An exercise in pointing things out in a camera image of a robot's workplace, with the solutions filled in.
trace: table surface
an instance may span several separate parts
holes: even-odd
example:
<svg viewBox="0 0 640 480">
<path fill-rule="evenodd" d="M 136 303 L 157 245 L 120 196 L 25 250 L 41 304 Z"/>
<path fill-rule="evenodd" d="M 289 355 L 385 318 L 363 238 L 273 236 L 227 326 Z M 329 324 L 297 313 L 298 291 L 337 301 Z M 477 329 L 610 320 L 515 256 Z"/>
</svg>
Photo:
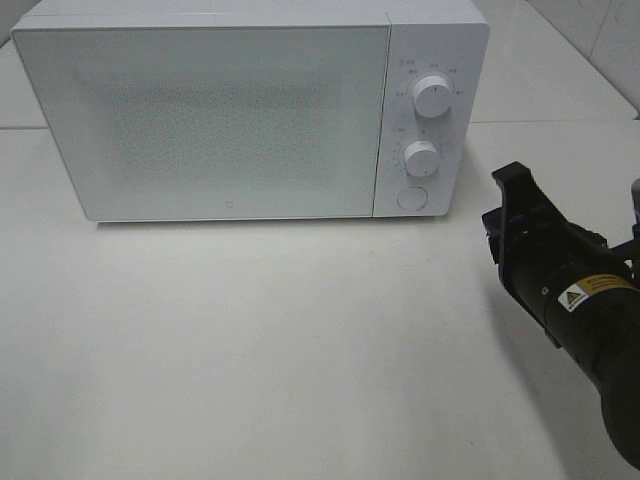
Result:
<svg viewBox="0 0 640 480">
<path fill-rule="evenodd" d="M 623 119 L 636 110 L 524 0 L 474 0 L 491 25 L 473 122 Z M 0 49 L 0 128 L 45 127 L 12 43 Z"/>
<path fill-rule="evenodd" d="M 480 221 L 517 159 L 627 240 L 640 122 L 473 124 L 436 219 L 96 226 L 48 131 L 0 151 L 0 478 L 640 478 Z"/>
</svg>

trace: microwave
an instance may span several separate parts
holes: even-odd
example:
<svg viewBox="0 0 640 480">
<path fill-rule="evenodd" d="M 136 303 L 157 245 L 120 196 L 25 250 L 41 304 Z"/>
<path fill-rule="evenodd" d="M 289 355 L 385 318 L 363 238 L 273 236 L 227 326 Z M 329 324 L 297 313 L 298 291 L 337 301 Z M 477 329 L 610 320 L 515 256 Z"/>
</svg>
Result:
<svg viewBox="0 0 640 480">
<path fill-rule="evenodd" d="M 12 30 L 99 222 L 443 215 L 488 35 L 468 0 L 42 0 Z"/>
</svg>

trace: white knob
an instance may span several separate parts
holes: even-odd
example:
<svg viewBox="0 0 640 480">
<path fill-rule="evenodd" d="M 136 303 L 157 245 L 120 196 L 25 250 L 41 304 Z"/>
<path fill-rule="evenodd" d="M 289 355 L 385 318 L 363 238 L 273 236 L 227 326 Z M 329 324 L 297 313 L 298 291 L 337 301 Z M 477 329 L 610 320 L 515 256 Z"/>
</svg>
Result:
<svg viewBox="0 0 640 480">
<path fill-rule="evenodd" d="M 413 86 L 413 105 L 421 117 L 435 118 L 451 107 L 451 82 L 442 75 L 433 74 L 418 80 Z"/>
<path fill-rule="evenodd" d="M 404 150 L 404 166 L 412 177 L 427 177 L 438 169 L 440 154 L 431 142 L 413 142 Z"/>
</svg>

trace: microwave door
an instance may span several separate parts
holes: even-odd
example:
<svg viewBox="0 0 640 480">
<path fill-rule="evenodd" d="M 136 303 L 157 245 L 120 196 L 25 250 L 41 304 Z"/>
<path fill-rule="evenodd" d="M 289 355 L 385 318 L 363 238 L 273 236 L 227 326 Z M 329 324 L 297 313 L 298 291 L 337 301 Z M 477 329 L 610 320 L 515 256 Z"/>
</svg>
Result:
<svg viewBox="0 0 640 480">
<path fill-rule="evenodd" d="M 371 216 L 388 27 L 16 34 L 86 216 Z"/>
</svg>

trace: warning label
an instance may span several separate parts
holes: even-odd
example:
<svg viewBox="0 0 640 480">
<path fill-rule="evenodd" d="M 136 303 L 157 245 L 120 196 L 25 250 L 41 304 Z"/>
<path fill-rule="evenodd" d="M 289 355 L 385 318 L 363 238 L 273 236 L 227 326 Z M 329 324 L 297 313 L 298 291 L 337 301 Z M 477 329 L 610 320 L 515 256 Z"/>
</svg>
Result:
<svg viewBox="0 0 640 480">
<path fill-rule="evenodd" d="M 612 288 L 630 288 L 637 290 L 624 278 L 617 275 L 591 275 L 577 281 L 558 297 L 558 302 L 569 312 L 573 312 L 587 298 Z"/>
</svg>

